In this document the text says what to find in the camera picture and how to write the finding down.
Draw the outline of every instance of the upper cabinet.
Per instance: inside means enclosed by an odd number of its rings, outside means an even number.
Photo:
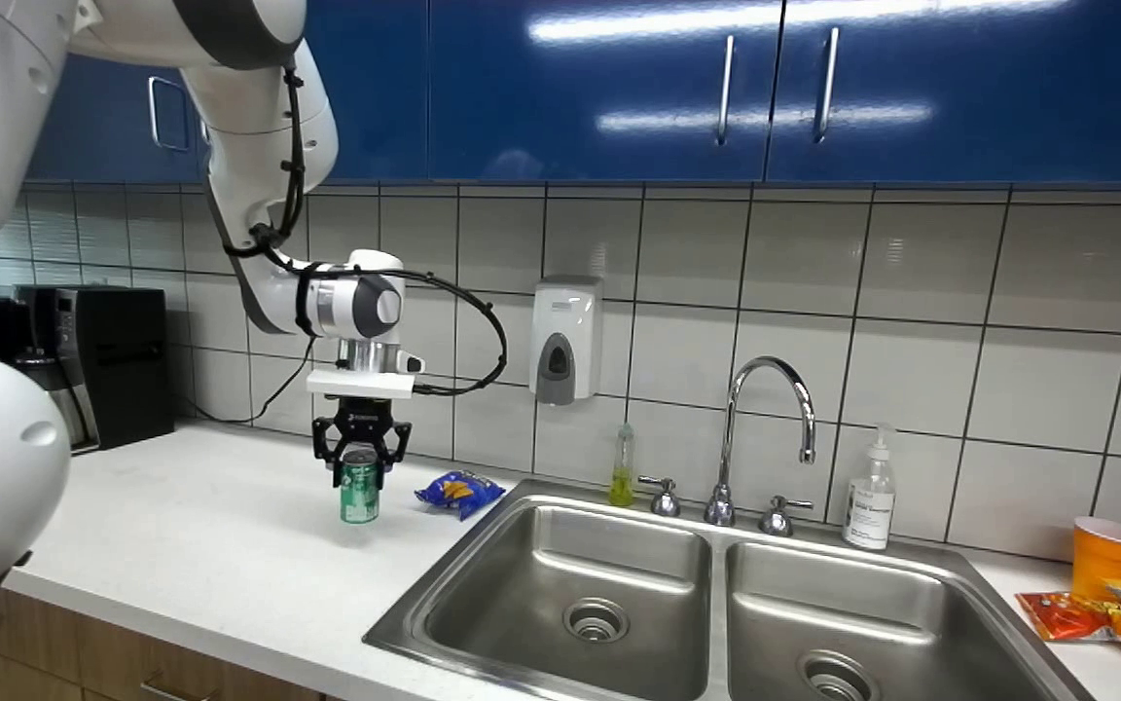
[[[429,0],[309,5],[309,43],[340,120],[331,183],[437,181],[429,28]]]
[[[790,0],[776,183],[1121,183],[1121,5]]]
[[[311,0],[331,183],[1121,183],[1112,0]],[[175,74],[69,57],[34,183],[198,183]]]
[[[431,5],[437,181],[759,181],[780,0]]]
[[[175,72],[67,57],[26,183],[198,183],[198,142]]]

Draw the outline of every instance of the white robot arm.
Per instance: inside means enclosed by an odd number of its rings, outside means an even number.
[[[410,443],[410,423],[392,422],[389,400],[442,394],[416,386],[419,362],[400,351],[406,282],[463,296],[497,339],[502,329],[489,305],[410,273],[389,255],[353,251],[342,265],[275,255],[301,194],[327,181],[340,152],[323,79],[301,30],[302,0],[0,0],[0,227],[17,205],[67,51],[178,65],[209,133],[209,203],[252,324],[340,339],[333,369],[309,378],[311,394],[340,397],[340,413],[315,422],[315,455],[333,482],[345,459],[372,465],[383,482]],[[470,390],[496,382],[502,368],[505,353]],[[0,368],[0,577],[54,514],[67,465],[67,429],[52,397]]]

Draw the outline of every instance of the lower cabinet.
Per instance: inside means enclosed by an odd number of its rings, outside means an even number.
[[[320,695],[3,594],[0,701],[320,701]]]

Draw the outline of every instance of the double sink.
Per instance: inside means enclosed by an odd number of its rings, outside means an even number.
[[[367,643],[538,696],[1083,701],[944,548],[612,510],[522,482]]]

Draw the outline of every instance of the white countertop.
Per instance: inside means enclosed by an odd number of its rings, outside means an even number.
[[[522,695],[362,643],[476,522],[425,510],[411,490],[429,479],[437,471],[398,469],[383,520],[349,530],[302,442],[187,423],[75,459],[54,522],[9,588],[331,696],[512,701]],[[965,558],[1004,595],[1068,583],[1057,565]],[[1050,651],[1099,701],[1121,701],[1116,648]]]

